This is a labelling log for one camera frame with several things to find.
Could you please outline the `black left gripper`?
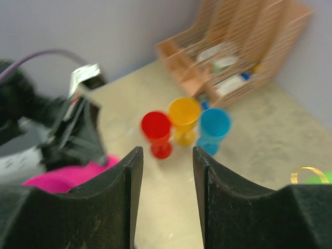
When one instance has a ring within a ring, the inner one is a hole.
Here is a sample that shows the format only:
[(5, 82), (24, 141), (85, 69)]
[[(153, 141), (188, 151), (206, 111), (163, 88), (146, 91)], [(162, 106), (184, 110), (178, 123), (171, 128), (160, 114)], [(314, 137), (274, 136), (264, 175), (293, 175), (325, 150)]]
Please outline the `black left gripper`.
[(87, 98), (63, 104), (48, 139), (39, 145), (45, 166), (105, 165), (106, 152), (98, 131), (100, 108)]

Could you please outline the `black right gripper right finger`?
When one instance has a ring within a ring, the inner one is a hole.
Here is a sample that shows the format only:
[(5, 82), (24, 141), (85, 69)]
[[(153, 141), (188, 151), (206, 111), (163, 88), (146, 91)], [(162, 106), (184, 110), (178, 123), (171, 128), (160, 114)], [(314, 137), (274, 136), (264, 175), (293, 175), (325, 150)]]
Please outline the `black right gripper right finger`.
[(272, 190), (192, 151), (205, 248), (331, 248), (331, 185)]

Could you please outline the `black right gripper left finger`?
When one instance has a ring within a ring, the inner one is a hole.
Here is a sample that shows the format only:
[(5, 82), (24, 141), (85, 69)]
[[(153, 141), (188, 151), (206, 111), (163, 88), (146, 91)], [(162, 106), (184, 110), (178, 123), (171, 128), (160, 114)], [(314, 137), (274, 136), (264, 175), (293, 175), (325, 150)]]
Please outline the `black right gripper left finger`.
[(1, 248), (134, 248), (143, 165), (138, 146), (68, 193), (2, 186)]

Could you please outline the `pink wine glass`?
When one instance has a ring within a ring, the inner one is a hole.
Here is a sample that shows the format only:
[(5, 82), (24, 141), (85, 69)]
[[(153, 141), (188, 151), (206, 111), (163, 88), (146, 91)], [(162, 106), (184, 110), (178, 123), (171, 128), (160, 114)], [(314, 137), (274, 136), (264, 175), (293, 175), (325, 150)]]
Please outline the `pink wine glass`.
[(36, 175), (24, 182), (23, 186), (34, 186), (48, 193), (67, 193), (74, 187), (110, 169), (119, 161), (118, 157), (109, 155), (107, 156), (107, 164), (105, 166), (101, 166), (93, 161), (89, 162), (86, 166), (66, 166)]

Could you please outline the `red wine glass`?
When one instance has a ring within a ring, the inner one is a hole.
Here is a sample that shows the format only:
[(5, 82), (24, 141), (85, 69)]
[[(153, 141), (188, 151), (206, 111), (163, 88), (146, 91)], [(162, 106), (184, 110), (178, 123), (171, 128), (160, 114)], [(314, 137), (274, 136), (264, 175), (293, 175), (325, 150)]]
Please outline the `red wine glass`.
[(150, 143), (152, 155), (160, 160), (166, 159), (172, 152), (169, 142), (172, 124), (168, 116), (161, 111), (147, 113), (141, 120), (141, 131)]

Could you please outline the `green wine glass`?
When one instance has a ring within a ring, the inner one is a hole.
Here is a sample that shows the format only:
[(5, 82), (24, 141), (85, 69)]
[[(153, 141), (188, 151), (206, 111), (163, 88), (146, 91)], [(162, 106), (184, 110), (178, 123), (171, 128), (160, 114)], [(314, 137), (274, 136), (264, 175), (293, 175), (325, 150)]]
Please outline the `green wine glass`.
[[(328, 180), (328, 183), (332, 183), (332, 171), (326, 172), (325, 176)], [(306, 181), (306, 184), (322, 184), (321, 178), (318, 175), (314, 175)]]

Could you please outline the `blue wine glass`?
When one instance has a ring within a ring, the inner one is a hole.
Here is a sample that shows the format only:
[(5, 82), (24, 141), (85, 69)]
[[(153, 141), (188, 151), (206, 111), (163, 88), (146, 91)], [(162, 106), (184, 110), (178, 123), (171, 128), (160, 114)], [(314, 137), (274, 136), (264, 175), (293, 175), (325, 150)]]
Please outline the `blue wine glass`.
[(199, 138), (197, 146), (214, 156), (221, 141), (227, 136), (232, 126), (232, 119), (222, 108), (209, 108), (203, 111), (199, 119)]

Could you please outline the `yellow wine glass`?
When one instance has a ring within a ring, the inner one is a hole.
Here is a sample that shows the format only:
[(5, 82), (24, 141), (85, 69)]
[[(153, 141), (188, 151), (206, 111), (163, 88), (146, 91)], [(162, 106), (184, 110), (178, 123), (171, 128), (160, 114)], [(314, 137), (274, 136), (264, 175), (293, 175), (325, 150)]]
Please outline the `yellow wine glass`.
[(190, 146), (196, 139), (193, 131), (201, 114), (197, 100), (182, 97), (174, 100), (168, 108), (168, 116), (174, 127), (174, 140), (178, 145)]

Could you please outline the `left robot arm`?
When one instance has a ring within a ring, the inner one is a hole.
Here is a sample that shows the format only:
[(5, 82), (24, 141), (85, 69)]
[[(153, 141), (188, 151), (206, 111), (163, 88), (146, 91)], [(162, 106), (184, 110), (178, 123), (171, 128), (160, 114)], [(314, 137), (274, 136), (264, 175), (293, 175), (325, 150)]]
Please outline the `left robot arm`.
[(100, 108), (88, 96), (104, 84), (101, 74), (71, 87), (68, 97), (39, 95), (12, 62), (1, 60), (1, 183), (70, 165), (105, 166), (107, 153), (98, 129)]

